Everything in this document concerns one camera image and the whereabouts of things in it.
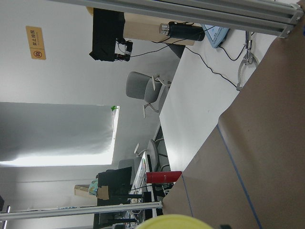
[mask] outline gray office chair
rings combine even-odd
[[[137,145],[134,153],[137,155],[137,156],[142,156],[142,154],[144,152],[146,152],[147,154],[150,155],[150,158],[151,158],[151,163],[152,163],[152,170],[153,172],[157,172],[160,168],[160,171],[163,171],[163,169],[167,166],[170,166],[170,165],[163,165],[161,166],[160,164],[160,158],[159,156],[163,156],[163,157],[167,157],[167,155],[165,154],[160,154],[158,152],[158,148],[156,146],[156,143],[158,141],[163,141],[164,139],[163,138],[160,138],[160,139],[157,139],[157,140],[149,140],[148,142],[148,146],[147,146],[147,149],[145,150],[142,150],[141,152],[138,152],[138,147],[139,147],[139,144]]]
[[[148,76],[142,73],[131,72],[128,74],[126,82],[126,95],[130,98],[143,99],[146,104],[143,106],[143,115],[146,116],[145,109],[149,106],[153,111],[159,112],[151,104],[156,102],[162,85],[170,87],[171,82],[165,82],[159,75]]]

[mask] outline cable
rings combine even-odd
[[[232,81],[230,81],[229,79],[225,78],[222,74],[214,72],[214,70],[213,70],[211,67],[209,67],[209,66],[205,63],[205,61],[203,60],[202,56],[201,56],[199,53],[193,52],[193,51],[190,50],[188,47],[185,47],[185,48],[188,49],[190,52],[192,52],[192,53],[194,53],[194,54],[200,56],[202,62],[205,64],[205,66],[206,66],[208,69],[211,70],[212,73],[217,74],[217,75],[220,75],[223,79],[225,79],[226,81],[228,81],[228,82],[229,82],[230,84],[232,84],[235,88],[237,87],[234,83],[232,83]]]
[[[118,48],[119,48],[119,50],[120,50],[122,53],[125,53],[125,52],[123,52],[123,51],[120,49],[120,43],[118,43]]]
[[[171,39],[171,38],[172,38],[172,37],[166,38],[165,40],[160,41],[160,42],[153,42],[153,41],[152,41],[152,43],[156,43],[156,44],[163,43],[163,42],[165,42],[165,41],[167,41],[167,40],[169,40],[169,39]]]
[[[206,29],[206,30],[203,30],[202,32],[205,32],[205,31],[207,31],[207,30],[210,30],[211,28],[214,28],[214,27],[215,27],[215,26],[212,26],[212,27],[210,27],[210,28],[208,28],[208,29]],[[170,45],[173,45],[173,44],[175,44],[175,43],[177,43],[177,42],[185,41],[185,40],[187,40],[187,39],[188,39],[188,38],[184,38],[184,39],[181,39],[181,40],[177,40],[177,41],[175,41],[175,42],[173,42],[173,43],[166,44],[166,46],[164,46],[164,47],[162,47],[162,48],[160,48],[160,49],[158,49],[158,50],[151,51],[151,52],[145,52],[145,53],[142,53],[142,54],[139,54],[139,55],[135,55],[135,56],[131,56],[131,57],[143,56],[143,55],[146,55],[146,54],[149,54],[149,53],[158,52],[158,51],[160,51],[160,50],[162,50],[162,49],[165,49],[166,47],[169,47]]]
[[[144,188],[144,187],[149,187],[149,186],[152,186],[152,185],[145,185],[145,186],[142,186],[142,187],[137,187],[137,188],[131,189],[131,191],[134,191],[134,190],[137,190],[137,189],[141,189],[141,188]]]
[[[243,53],[245,47],[246,47],[246,46],[244,45],[243,48],[242,48],[242,50],[240,51],[238,57],[236,57],[235,59],[232,59],[232,58],[230,57],[230,55],[227,53],[227,51],[226,51],[222,46],[219,46],[220,49],[224,50],[225,54],[227,54],[227,56],[229,57],[229,59],[230,59],[231,61],[237,61],[238,58],[239,58],[239,57],[241,56],[241,54]]]
[[[181,41],[184,41],[184,40],[187,40],[187,38],[181,39],[181,40],[177,40],[177,41],[175,41],[175,42],[173,42],[173,43],[171,43],[171,44],[166,44],[166,46],[164,46],[164,47],[162,47],[162,48],[160,48],[160,49],[158,49],[158,50],[151,51],[151,52],[146,52],[146,53],[142,53],[142,54],[140,54],[140,55],[135,55],[135,56],[131,56],[131,57],[143,56],[143,55],[146,55],[146,54],[149,54],[149,53],[158,52],[158,51],[160,51],[160,50],[162,50],[162,49],[165,49],[166,47],[168,47],[168,46],[170,46],[170,45],[172,45],[172,44],[175,44],[175,43],[177,43],[177,42],[181,42]]]

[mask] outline chair leg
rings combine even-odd
[[[164,169],[165,167],[167,167],[167,166],[170,166],[170,165],[164,165],[164,166],[161,166],[161,168],[160,168],[160,172],[162,172],[162,171],[163,171],[163,169]]]
[[[154,142],[157,143],[157,142],[160,142],[160,141],[164,141],[164,138],[159,138],[159,139],[155,140]]]
[[[149,103],[147,103],[147,105],[148,105],[153,111],[155,111],[156,113],[159,113],[159,110],[155,109],[155,108],[153,107],[153,105],[151,105],[151,104],[149,104]]]
[[[168,157],[168,156],[165,155],[165,154],[159,154],[159,153],[158,153],[158,155],[159,155],[159,156],[163,156],[163,157]]]

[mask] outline metal frame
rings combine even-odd
[[[304,11],[270,0],[51,0],[287,37]]]
[[[0,220],[14,220],[14,219],[37,219],[57,216],[72,216],[84,215],[93,213],[107,213],[118,211],[144,210],[152,208],[162,208],[162,203],[138,203],[138,204],[121,204],[111,206],[97,206],[97,207],[77,207],[69,209],[55,209],[55,210],[38,210],[38,211],[24,211],[12,213],[0,213]]]
[[[252,35],[250,31],[246,31],[246,42],[245,42],[245,47],[246,47],[246,51],[247,53],[245,54],[245,56],[243,57],[242,62],[239,65],[238,68],[238,74],[237,74],[237,78],[238,78],[238,83],[236,86],[236,89],[238,91],[240,91],[243,86],[242,86],[242,77],[241,77],[241,72],[242,72],[242,67],[243,65],[251,65],[254,63],[255,67],[257,68],[259,61],[257,60],[256,56],[251,52],[251,48],[252,48]]]

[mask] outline gray chair back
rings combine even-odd
[[[162,84],[155,82],[156,89],[153,90],[152,78],[137,72],[128,74],[126,82],[126,95],[131,98],[143,99],[147,103],[153,103],[158,99]]]

